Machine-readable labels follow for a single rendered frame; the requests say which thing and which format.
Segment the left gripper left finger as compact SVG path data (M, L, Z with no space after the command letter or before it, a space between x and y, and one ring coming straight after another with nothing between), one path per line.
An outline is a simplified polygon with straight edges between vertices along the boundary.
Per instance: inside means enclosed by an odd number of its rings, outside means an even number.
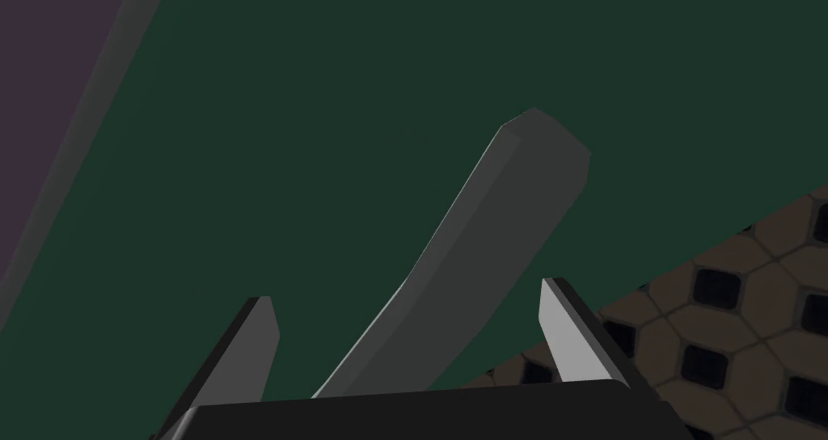
M169 422L196 406L260 402L279 340L271 298L249 298L176 401Z

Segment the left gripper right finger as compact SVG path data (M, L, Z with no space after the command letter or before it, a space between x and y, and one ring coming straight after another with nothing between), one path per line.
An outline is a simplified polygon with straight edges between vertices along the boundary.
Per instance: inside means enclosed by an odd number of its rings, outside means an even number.
M652 390L602 321L562 277L542 280L538 318L564 382L613 379L632 391Z

